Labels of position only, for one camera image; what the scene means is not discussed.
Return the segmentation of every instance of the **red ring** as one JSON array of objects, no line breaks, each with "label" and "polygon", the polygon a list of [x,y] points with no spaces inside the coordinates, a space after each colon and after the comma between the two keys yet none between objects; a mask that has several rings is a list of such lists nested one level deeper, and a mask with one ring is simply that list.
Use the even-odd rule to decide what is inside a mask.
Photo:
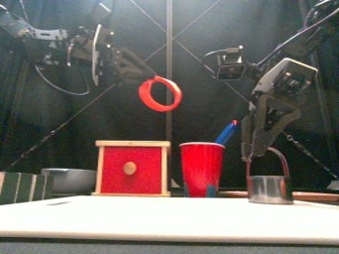
[{"label": "red ring", "polygon": [[[171,91],[174,93],[175,101],[171,105],[163,105],[163,104],[158,103],[152,98],[151,88],[152,88],[154,83],[156,83],[156,82],[160,82],[164,85],[167,85],[167,87],[171,89]],[[178,84],[174,81],[171,81],[171,80],[166,79],[164,77],[156,75],[152,79],[146,80],[143,82],[143,84],[140,85],[140,87],[139,87],[139,96],[140,96],[140,99],[142,99],[143,103],[151,109],[154,109],[155,111],[164,112],[164,111],[170,111],[170,110],[172,110],[178,107],[178,105],[182,101],[183,94],[182,94],[182,90],[180,90]]]}]

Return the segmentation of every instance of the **camera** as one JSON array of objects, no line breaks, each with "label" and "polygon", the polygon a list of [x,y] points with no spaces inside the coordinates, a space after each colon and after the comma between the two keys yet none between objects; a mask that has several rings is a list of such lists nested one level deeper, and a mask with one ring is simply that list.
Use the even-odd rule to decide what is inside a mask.
[{"label": "camera", "polygon": [[242,58],[243,46],[227,48],[218,54],[218,80],[236,80],[244,75],[247,66]]}]

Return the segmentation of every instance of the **red plastic cup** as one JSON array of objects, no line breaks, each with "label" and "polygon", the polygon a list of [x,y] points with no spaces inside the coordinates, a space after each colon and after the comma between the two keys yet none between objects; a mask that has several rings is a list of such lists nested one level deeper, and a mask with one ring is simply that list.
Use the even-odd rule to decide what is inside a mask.
[{"label": "red plastic cup", "polygon": [[223,168],[226,147],[218,143],[183,143],[182,168],[184,196],[215,197]]}]

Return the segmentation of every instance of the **drawer knob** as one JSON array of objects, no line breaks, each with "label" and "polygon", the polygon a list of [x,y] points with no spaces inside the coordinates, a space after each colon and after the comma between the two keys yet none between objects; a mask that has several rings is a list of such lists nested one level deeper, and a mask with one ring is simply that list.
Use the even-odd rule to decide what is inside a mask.
[{"label": "drawer knob", "polygon": [[123,165],[123,171],[127,175],[132,175],[136,172],[136,165],[132,162],[128,162]]}]

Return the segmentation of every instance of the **cup rim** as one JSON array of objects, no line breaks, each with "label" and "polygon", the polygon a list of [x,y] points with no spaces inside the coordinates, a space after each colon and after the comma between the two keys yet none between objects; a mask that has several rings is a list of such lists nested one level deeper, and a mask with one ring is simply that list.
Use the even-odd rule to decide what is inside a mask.
[{"label": "cup rim", "polygon": [[226,148],[226,146],[223,146],[222,144],[215,143],[215,142],[186,142],[186,143],[182,143],[179,145],[179,147],[188,146],[188,145],[211,145],[211,146],[218,146],[218,147]]}]

